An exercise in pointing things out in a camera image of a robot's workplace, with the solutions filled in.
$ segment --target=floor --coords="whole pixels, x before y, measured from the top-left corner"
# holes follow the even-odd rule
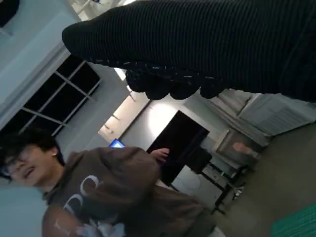
[[[276,137],[239,199],[216,213],[227,237],[269,237],[271,225],[316,203],[316,125]]]

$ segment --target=monitor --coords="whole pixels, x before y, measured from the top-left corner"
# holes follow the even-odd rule
[[[125,145],[120,142],[118,139],[114,139],[113,142],[111,142],[111,144],[109,145],[109,147],[113,147],[113,148],[123,148],[125,147]]]

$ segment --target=person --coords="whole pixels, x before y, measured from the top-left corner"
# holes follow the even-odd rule
[[[316,0],[140,0],[68,26],[66,48],[158,100],[224,89],[316,102]]]
[[[168,149],[136,147],[74,152],[64,162],[39,129],[0,142],[1,176],[44,192],[43,237],[207,237],[209,210],[193,197],[157,186]]]

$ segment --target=glasses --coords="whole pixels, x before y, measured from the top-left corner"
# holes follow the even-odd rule
[[[28,161],[28,149],[23,151],[18,157],[11,157],[9,161],[1,168],[0,172],[5,176],[11,176],[21,169],[21,165],[17,165],[18,162],[26,163]]]

